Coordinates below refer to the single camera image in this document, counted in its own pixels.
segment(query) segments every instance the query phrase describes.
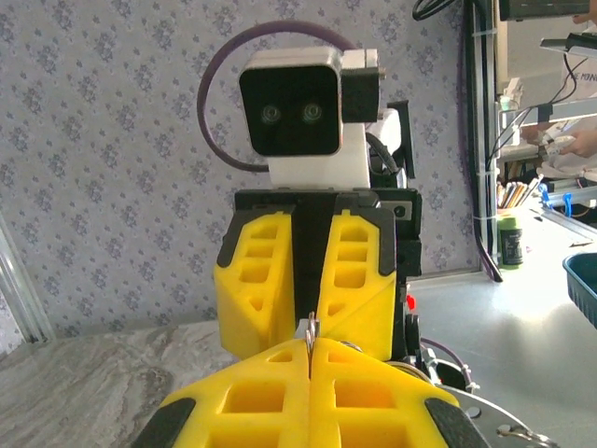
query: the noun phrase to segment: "gray table surface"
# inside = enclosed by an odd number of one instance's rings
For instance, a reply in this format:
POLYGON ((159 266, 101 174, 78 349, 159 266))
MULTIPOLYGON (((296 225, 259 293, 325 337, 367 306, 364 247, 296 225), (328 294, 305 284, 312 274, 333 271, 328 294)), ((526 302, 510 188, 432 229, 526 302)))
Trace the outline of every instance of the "gray table surface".
MULTIPOLYGON (((479 395, 562 448, 597 446, 597 330, 568 300, 562 250, 506 282, 417 282, 423 335, 455 350, 479 395)), ((0 446, 122 447, 171 391, 233 362, 215 322, 22 346, 0 362, 0 446)))

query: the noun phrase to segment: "floral wallpaper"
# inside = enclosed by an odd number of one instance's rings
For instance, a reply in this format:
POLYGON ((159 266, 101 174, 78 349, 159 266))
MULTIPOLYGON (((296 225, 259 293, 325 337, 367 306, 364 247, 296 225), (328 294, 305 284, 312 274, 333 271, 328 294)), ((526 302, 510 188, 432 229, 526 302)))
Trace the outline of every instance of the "floral wallpaper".
MULTIPOLYGON (((215 317, 212 265, 237 189, 267 188, 209 153, 195 112, 201 74, 257 22, 324 24, 380 51, 383 100, 410 99, 424 197, 423 271, 471 268, 457 148, 457 6, 415 22, 390 0, 5 0, 0 6, 1 211, 61 336, 215 317)), ((237 76, 218 75, 216 140, 253 156, 237 76)))
POLYGON ((24 342, 19 326, 0 292, 0 359, 24 342))

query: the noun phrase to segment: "blue plastic bin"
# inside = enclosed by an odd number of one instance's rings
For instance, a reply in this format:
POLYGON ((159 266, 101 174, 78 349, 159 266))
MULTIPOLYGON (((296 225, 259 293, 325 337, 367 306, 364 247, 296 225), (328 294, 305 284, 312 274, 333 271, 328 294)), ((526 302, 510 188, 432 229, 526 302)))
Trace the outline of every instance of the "blue plastic bin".
POLYGON ((568 295, 597 329, 597 254, 577 254, 563 261, 568 295))

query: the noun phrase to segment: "camera lens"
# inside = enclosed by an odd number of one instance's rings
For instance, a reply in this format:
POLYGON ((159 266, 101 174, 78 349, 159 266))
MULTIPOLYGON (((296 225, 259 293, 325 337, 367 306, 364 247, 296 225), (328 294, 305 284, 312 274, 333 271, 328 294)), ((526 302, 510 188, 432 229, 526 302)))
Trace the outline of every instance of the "camera lens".
POLYGON ((323 115, 323 110, 320 105, 308 104, 302 109, 302 120, 307 124, 314 124, 323 115))
POLYGON ((275 105, 266 105, 261 111, 261 121, 265 124, 275 124, 280 120, 282 114, 275 105))

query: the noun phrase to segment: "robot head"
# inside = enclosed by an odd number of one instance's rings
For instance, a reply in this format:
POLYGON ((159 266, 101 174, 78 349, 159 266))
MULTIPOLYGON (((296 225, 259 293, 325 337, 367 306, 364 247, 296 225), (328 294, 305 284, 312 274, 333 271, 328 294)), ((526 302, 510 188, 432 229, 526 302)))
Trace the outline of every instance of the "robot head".
POLYGON ((329 156, 340 149, 341 53, 257 52, 240 76, 251 144, 267 158, 329 156))

